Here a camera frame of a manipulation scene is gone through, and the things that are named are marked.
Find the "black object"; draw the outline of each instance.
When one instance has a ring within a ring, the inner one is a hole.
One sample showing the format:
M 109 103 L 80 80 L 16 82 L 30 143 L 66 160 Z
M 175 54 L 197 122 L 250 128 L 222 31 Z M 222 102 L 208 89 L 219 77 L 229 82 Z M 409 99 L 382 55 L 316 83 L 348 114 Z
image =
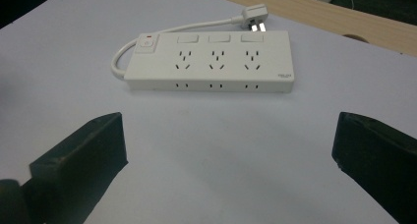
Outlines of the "black object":
M 417 223 L 417 140 L 375 119 L 340 113 L 332 157 L 398 223 Z
M 127 163 L 122 115 L 93 119 L 36 159 L 22 187 L 0 181 L 0 223 L 84 223 Z
M 0 0 L 0 28 L 28 13 L 46 0 Z

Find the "white power strip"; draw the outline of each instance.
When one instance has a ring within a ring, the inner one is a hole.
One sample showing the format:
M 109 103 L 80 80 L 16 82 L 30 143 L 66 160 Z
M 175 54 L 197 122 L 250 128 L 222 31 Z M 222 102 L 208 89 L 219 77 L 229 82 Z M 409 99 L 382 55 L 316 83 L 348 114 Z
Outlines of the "white power strip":
M 130 89 L 290 92 L 288 32 L 141 34 L 124 80 Z

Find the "dark background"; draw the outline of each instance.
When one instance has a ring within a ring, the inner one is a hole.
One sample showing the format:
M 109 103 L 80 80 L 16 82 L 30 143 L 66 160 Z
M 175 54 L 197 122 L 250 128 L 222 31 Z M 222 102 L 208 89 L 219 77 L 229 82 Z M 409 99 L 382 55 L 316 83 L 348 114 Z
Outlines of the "dark background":
M 10 24 L 46 0 L 0 0 L 0 28 Z M 417 25 L 417 0 L 353 0 L 355 10 Z M 333 0 L 334 5 L 351 8 L 350 0 Z
M 355 10 L 417 25 L 417 0 L 353 0 Z M 332 0 L 331 4 L 352 8 L 350 0 Z

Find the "wooden surface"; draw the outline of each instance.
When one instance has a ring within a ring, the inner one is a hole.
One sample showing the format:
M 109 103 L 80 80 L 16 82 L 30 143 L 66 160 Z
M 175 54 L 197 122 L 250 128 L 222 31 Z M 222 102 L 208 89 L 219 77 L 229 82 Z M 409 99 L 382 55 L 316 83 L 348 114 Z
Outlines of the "wooden surface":
M 417 56 L 417 27 L 317 0 L 228 0 L 264 3 L 271 14 L 341 35 L 357 35 L 383 48 Z

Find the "white table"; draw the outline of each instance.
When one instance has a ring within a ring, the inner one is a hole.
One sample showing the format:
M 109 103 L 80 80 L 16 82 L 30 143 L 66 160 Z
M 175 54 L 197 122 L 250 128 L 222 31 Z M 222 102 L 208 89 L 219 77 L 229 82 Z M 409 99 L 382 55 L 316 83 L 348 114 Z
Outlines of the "white table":
M 222 0 L 49 0 L 2 28 L 0 179 L 23 184 L 38 156 L 120 111 L 130 163 L 87 223 L 395 223 L 330 153 L 340 111 L 417 137 L 417 58 L 269 16 L 267 29 L 290 33 L 289 94 L 131 92 L 110 73 L 114 52 L 141 32 L 241 9 Z

